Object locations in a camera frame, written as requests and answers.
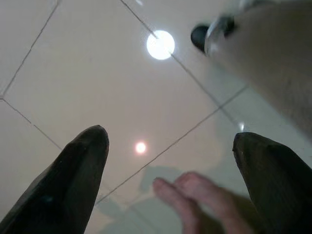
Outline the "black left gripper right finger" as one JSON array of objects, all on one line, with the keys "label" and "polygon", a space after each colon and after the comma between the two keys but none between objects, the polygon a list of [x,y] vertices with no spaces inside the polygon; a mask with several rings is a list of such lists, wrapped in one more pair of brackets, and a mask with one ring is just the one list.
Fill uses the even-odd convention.
[{"label": "black left gripper right finger", "polygon": [[268,234],[312,234],[312,168],[291,148],[238,133],[233,154]]}]

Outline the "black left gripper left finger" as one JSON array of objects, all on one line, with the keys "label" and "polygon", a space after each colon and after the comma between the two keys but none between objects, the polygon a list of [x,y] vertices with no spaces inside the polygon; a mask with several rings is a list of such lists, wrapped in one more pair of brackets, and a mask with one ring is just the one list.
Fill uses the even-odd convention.
[{"label": "black left gripper left finger", "polygon": [[102,126],[82,131],[21,195],[0,222],[0,234],[84,234],[108,152]]}]

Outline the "person bare foot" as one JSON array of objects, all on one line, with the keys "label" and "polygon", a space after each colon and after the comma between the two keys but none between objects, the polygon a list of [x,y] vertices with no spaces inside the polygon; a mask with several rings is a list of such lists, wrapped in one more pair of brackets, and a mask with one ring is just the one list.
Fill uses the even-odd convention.
[{"label": "person bare foot", "polygon": [[183,234],[254,234],[233,195],[199,173],[186,172],[174,183],[158,177],[153,190],[177,213]]}]

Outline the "person bare leg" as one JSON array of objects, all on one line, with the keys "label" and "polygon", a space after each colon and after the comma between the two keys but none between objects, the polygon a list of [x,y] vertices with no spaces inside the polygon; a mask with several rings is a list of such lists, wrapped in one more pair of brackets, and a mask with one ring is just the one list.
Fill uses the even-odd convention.
[{"label": "person bare leg", "polygon": [[252,0],[216,19],[204,48],[312,141],[312,0]]}]

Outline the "black round object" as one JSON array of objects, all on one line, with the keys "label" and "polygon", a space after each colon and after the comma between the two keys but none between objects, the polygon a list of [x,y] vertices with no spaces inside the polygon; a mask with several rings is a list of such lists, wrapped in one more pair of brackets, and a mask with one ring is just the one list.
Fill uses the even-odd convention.
[{"label": "black round object", "polygon": [[212,51],[213,43],[220,36],[227,37],[234,29],[234,18],[221,16],[209,25],[197,25],[191,32],[191,42],[199,51],[209,55]]}]

